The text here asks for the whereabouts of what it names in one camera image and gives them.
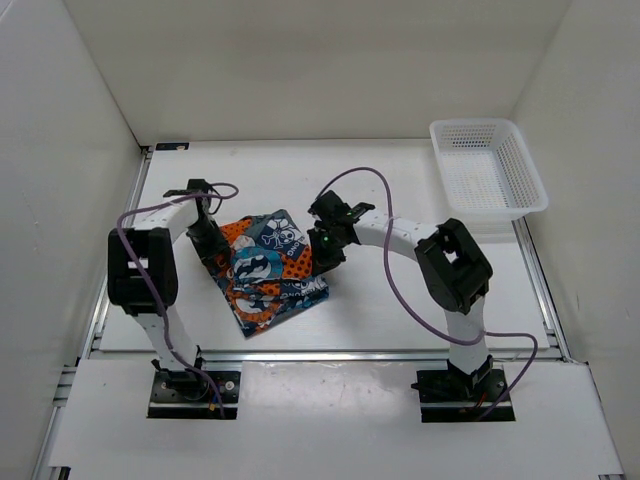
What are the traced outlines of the colourful patterned shorts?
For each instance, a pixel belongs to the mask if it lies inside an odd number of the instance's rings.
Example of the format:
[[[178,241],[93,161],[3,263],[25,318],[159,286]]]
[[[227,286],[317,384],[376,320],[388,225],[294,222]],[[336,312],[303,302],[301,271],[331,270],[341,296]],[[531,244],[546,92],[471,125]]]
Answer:
[[[210,275],[245,338],[258,335],[323,302],[326,280],[312,273],[312,251],[289,213],[246,216],[223,225],[230,246]]]

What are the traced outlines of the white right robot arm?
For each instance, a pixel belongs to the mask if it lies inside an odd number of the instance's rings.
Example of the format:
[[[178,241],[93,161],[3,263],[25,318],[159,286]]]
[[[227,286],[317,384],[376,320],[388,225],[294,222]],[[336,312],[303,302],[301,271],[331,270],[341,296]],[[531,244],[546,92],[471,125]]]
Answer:
[[[387,281],[398,295],[388,254],[418,264],[431,298],[444,310],[447,331],[438,336],[450,344],[450,390],[460,399],[476,397],[493,367],[483,319],[493,269],[466,226],[451,218],[433,227],[390,216],[364,202],[351,207],[339,198],[318,199],[309,213],[315,218],[307,231],[315,275],[345,262],[349,245],[380,247]]]

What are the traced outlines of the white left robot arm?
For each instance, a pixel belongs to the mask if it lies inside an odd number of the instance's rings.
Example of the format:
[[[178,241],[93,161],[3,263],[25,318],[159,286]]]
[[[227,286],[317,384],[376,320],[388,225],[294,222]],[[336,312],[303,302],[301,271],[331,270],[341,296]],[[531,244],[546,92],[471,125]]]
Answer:
[[[208,269],[230,259],[229,242],[210,211],[212,200],[228,198],[218,191],[226,185],[191,179],[185,189],[167,191],[162,203],[122,214],[108,236],[109,300],[145,331],[158,355],[156,366],[177,374],[175,388],[188,400],[209,393],[222,402],[175,306],[179,281],[173,245],[187,236]]]

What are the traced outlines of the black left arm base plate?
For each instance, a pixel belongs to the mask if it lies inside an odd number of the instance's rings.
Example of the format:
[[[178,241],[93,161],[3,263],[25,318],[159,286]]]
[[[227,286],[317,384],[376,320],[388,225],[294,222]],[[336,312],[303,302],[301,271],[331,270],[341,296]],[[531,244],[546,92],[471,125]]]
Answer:
[[[150,419],[235,420],[241,372],[207,371],[221,398],[209,383],[193,372],[156,371],[151,386],[147,417]]]

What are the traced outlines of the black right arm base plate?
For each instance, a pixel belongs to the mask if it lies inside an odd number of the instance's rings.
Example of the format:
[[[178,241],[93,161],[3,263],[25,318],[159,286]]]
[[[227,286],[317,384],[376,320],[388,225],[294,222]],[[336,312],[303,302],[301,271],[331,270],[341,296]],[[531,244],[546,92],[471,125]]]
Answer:
[[[509,395],[492,405],[507,389],[502,369],[493,369],[472,393],[447,370],[419,370],[411,388],[418,392],[422,423],[514,422]]]

